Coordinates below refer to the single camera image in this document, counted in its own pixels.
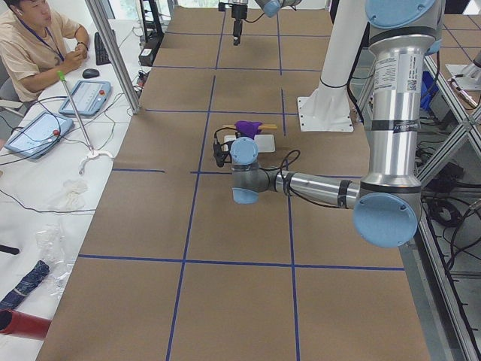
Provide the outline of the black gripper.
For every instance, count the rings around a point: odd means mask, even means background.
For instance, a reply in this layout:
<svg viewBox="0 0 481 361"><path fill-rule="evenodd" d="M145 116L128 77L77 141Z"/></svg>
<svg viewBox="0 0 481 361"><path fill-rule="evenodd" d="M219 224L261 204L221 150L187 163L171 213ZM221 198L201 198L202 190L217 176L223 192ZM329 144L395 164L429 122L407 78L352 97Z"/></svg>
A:
<svg viewBox="0 0 481 361"><path fill-rule="evenodd" d="M219 1L219 11L225 11L226 7L231 7L231 17L235 19L233 25L233 45L238 46L241 43L241 35L243 22L247 18L247 0L225 0Z"/></svg>

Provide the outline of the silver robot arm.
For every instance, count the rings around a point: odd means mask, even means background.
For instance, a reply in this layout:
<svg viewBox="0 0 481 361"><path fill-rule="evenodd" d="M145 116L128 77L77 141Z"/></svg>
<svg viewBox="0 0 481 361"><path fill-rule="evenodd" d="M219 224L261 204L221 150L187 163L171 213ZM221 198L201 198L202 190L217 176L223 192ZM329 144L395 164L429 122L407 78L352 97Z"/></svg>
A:
<svg viewBox="0 0 481 361"><path fill-rule="evenodd" d="M225 12L227 7L231 8L231 18L234 19L232 31L233 45L238 46L241 43L244 22L254 23L264 15L271 18L277 15L280 9L285 7L295 8L300 3L301 0L258 0L256 1L256 4L261 8L262 14L256 20L247 19L247 0L218 1L218 11Z"/></svg>
<svg viewBox="0 0 481 361"><path fill-rule="evenodd" d="M333 129L321 111L334 106L346 87L357 53L368 32L374 55L373 116L365 126L370 147L368 173L349 180L263 169L255 141L241 137L230 154L239 204L252 204L266 190L321 201L353 212L355 228L379 247L398 247L416 234L421 215L421 184L414 174L424 59L440 45L442 1L342 1L317 90L300 100L307 123Z"/></svg>

